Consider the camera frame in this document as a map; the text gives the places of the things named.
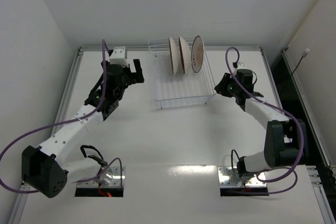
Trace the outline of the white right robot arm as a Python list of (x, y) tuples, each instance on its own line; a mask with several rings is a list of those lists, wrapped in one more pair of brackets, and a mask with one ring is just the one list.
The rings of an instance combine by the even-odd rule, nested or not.
[(310, 155), (305, 122), (286, 116), (274, 105), (268, 106), (264, 96), (254, 91), (251, 70), (239, 69), (234, 77), (225, 73), (215, 91), (224, 97), (235, 98), (236, 104), (266, 130), (264, 149), (239, 158), (237, 173), (240, 177), (307, 163)]

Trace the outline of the brown rim flower pattern plate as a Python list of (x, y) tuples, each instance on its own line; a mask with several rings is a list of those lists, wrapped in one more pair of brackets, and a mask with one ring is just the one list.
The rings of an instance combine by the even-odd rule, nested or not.
[(180, 56), (181, 56), (181, 63), (183, 73), (187, 74), (191, 67), (191, 52), (188, 43), (186, 40), (179, 36), (179, 49), (180, 49)]

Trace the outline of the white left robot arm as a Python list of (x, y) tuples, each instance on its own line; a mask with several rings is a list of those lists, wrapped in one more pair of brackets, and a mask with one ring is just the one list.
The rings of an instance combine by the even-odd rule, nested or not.
[(57, 196), (66, 183), (99, 180), (108, 169), (101, 156), (88, 155), (67, 163), (72, 149), (118, 107), (125, 89), (143, 83), (139, 59), (133, 61), (135, 72), (128, 65), (107, 63), (107, 80), (96, 84), (87, 100), (69, 124), (64, 125), (38, 147), (28, 146), (22, 152), (22, 179), (48, 198)]

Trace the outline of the white plate with orange sunburst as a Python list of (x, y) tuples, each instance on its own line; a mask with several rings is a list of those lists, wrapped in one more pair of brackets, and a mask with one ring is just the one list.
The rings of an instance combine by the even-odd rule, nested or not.
[(195, 73), (200, 72), (204, 60), (204, 42), (201, 36), (196, 36), (191, 50), (192, 68)]

